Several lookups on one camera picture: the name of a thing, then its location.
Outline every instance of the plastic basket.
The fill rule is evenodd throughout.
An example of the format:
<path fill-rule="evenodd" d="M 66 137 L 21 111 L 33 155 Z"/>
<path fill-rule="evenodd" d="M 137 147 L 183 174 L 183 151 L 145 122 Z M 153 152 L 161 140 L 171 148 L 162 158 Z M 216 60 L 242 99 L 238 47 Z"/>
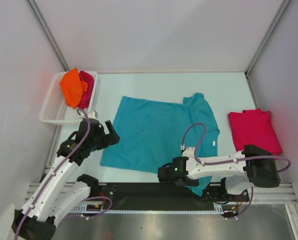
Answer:
<path fill-rule="evenodd" d="M 81 122 L 81 118 L 79 118 L 79 115 L 77 114 L 77 109 L 73 109 L 66 104 L 65 97 L 60 87 L 60 81 L 63 79 L 65 73 L 67 72 L 59 72 L 52 79 L 39 115 L 40 120 L 44 123 L 64 125 Z M 90 112 L 95 96 L 98 74 L 95 71 L 86 71 L 86 73 L 94 78 L 89 107 L 88 109 L 85 108 L 85 111 L 87 110 Z"/>

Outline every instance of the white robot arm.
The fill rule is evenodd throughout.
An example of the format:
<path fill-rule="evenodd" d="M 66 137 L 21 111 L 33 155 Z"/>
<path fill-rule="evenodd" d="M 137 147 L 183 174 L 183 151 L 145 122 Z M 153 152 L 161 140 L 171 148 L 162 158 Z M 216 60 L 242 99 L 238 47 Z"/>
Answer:
<path fill-rule="evenodd" d="M 66 194 L 58 198 L 68 178 L 91 152 L 117 144 L 120 140 L 110 121 L 105 122 L 109 130 L 105 134 L 96 113 L 91 111 L 87 116 L 81 121 L 79 130 L 60 145 L 49 173 L 33 196 L 21 209 L 15 210 L 12 224 L 15 238 L 50 240 L 61 220 L 78 203 L 99 192 L 98 180 L 83 174 Z"/>
<path fill-rule="evenodd" d="M 175 183 L 179 186 L 199 185 L 199 179 L 208 176 L 223 177 L 223 194 L 240 195 L 244 190 L 256 186 L 275 188 L 280 184 L 275 158 L 272 153 L 255 145 L 244 146 L 226 156 L 200 157 L 196 159 L 195 148 L 187 147 L 182 157 L 176 157 L 172 163 L 165 164 L 158 170 L 161 183 Z"/>

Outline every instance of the table surface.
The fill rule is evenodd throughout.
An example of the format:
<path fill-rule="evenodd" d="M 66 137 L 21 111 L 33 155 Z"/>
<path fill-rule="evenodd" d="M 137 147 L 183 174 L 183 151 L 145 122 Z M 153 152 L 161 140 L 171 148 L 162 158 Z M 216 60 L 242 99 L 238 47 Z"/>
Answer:
<path fill-rule="evenodd" d="M 114 121 L 123 96 L 181 104 L 183 97 L 203 93 L 220 129 L 219 156 L 236 151 L 228 124 L 228 113 L 255 109 L 242 72 L 100 74 L 95 91 L 92 109 L 98 112 L 98 119 L 102 124 L 106 120 Z M 78 127 L 79 124 L 64 125 L 58 147 Z M 91 175 L 100 182 L 158 182 L 157 175 L 153 173 L 100 166 L 102 154 L 102 150 L 92 152 L 70 176 L 68 182 L 75 182 L 82 174 Z M 213 177 L 212 181 L 216 182 L 221 178 Z"/>

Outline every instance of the red cloth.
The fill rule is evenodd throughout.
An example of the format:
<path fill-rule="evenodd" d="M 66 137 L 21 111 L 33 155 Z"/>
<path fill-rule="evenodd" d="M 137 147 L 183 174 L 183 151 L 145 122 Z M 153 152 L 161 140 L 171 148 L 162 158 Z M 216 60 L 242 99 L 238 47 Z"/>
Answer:
<path fill-rule="evenodd" d="M 79 108 L 84 109 L 89 107 L 91 95 L 94 89 L 95 80 L 93 76 L 86 73 L 85 71 L 79 72 L 79 78 L 81 82 L 85 82 L 87 84 L 87 90 L 83 92 L 81 101 L 78 105 Z"/>
<path fill-rule="evenodd" d="M 274 155 L 283 152 L 275 130 L 271 124 L 270 111 L 244 110 L 228 114 L 232 138 L 237 151 L 244 150 L 248 144 L 256 145 Z"/>

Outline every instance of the purple cable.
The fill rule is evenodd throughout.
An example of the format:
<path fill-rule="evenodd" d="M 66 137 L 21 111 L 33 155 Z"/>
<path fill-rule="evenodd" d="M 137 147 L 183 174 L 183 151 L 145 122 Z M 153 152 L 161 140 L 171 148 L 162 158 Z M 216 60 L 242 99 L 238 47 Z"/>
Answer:
<path fill-rule="evenodd" d="M 278 173 L 281 173 L 291 167 L 291 161 L 289 158 L 286 158 L 284 156 L 273 156 L 273 155 L 263 155 L 263 156 L 249 156 L 249 157 L 243 157 L 243 158 L 237 158 L 237 162 L 242 162 L 242 161 L 250 161 L 250 160 L 258 160 L 258 159 L 281 159 L 285 160 L 288 164 L 284 168 L 278 170 Z M 229 164 L 233 163 L 234 160 L 225 160 L 225 161 L 216 161 L 216 162 L 205 162 L 204 165 L 206 166 L 213 166 L 213 165 L 219 165 L 219 164 Z"/>
<path fill-rule="evenodd" d="M 242 214 L 244 214 L 246 212 L 246 210 L 251 206 L 253 198 L 254 198 L 254 187 L 252 186 L 251 187 L 251 196 L 250 196 L 250 199 L 249 199 L 249 203 L 248 203 L 247 207 L 241 213 L 238 213 L 237 216 L 241 216 Z"/>
<path fill-rule="evenodd" d="M 93 197 L 88 197 L 84 200 L 82 200 L 82 202 L 85 202 L 85 201 L 90 201 L 90 200 L 95 200 L 95 199 L 106 199 L 110 202 L 109 204 L 109 207 L 107 207 L 105 210 L 97 213 L 96 215 L 94 216 L 89 216 L 88 218 L 89 219 L 94 219 L 96 217 L 99 217 L 101 216 L 102 214 L 104 214 L 105 212 L 107 212 L 109 209 L 111 209 L 112 205 L 113 205 L 113 201 L 111 200 L 111 198 L 107 197 L 107 196 L 93 196 Z M 71 218 L 71 217 L 81 217 L 81 214 L 72 214 L 72 215 L 67 215 L 66 218 Z"/>
<path fill-rule="evenodd" d="M 197 123 L 195 123 L 195 124 L 192 124 L 192 125 L 187 129 L 187 131 L 185 131 L 185 133 L 184 133 L 184 135 L 183 135 L 183 138 L 182 138 L 181 145 L 182 145 L 182 146 L 185 146 L 185 139 L 186 139 L 186 136 L 187 136 L 188 132 L 190 131 L 190 129 L 192 129 L 193 127 L 198 126 L 198 125 L 203 126 L 203 134 L 202 134 L 202 136 L 201 136 L 199 142 L 197 143 L 197 145 L 196 145 L 195 148 L 194 148 L 194 159 L 195 159 L 198 163 L 201 164 L 201 161 L 200 161 L 199 158 L 196 157 L 196 156 L 197 156 L 197 150 L 198 150 L 198 147 L 199 147 L 200 144 L 203 142 L 203 140 L 204 140 L 204 138 L 205 138 L 205 136 L 206 136 L 206 133 L 207 133 L 207 127 L 206 127 L 206 125 L 205 125 L 204 123 L 202 123 L 202 122 L 197 122 Z"/>
<path fill-rule="evenodd" d="M 75 148 L 68 154 L 68 156 L 66 156 L 63 160 L 62 160 L 62 162 L 54 169 L 54 173 L 55 173 L 55 175 L 56 175 L 56 173 L 57 173 L 57 171 L 60 169 L 60 167 L 75 153 L 75 151 L 83 144 L 83 142 L 85 141 L 85 139 L 87 138 L 87 136 L 88 136 L 88 134 L 89 134 L 89 132 L 90 132 L 90 119 L 89 119 L 89 117 L 88 117 L 88 114 L 84 111 L 84 110 L 82 110 L 82 109 L 80 109 L 80 108 L 78 108 L 77 109 L 77 113 L 79 114 L 79 115 L 81 115 L 80 114 L 80 112 L 79 111 L 81 111 L 83 114 L 84 114 L 84 116 L 85 116 L 85 118 L 86 118 L 86 120 L 87 120 L 87 125 L 88 125 L 88 128 L 87 128 L 87 132 L 85 133 L 85 135 L 83 136 L 83 138 L 80 140 L 80 142 L 77 144 L 77 146 L 75 146 Z M 45 181 L 45 183 L 43 184 L 43 186 L 41 187 L 41 189 L 40 189 L 40 191 L 38 192 L 38 194 L 37 194 L 37 196 L 34 198 L 34 200 L 32 201 L 32 205 L 33 206 L 35 206 L 35 204 L 36 204 L 36 202 L 38 201 L 38 199 L 39 199 L 39 197 L 41 196 L 41 194 L 43 193 L 43 191 L 45 190 L 45 188 L 47 187 L 47 185 L 48 185 L 48 183 L 51 181 L 51 179 L 55 176 L 55 175 L 50 175 L 49 176 L 49 178 Z M 15 231 L 15 235 L 14 235 L 14 240 L 18 240 L 18 236 L 19 236 L 19 233 L 20 233 L 20 229 L 21 229 L 21 227 L 22 227 L 22 225 L 24 224 L 24 221 L 25 221 L 25 219 L 26 219 L 26 217 L 29 215 L 29 213 L 30 213 L 30 211 L 32 210 L 32 208 L 31 207 L 29 207 L 28 208 L 28 210 L 27 210 L 27 212 L 24 214 L 24 216 L 22 217 L 22 219 L 20 220 L 20 222 L 19 222 L 19 225 L 18 225 L 18 227 L 17 227 L 17 230 Z"/>

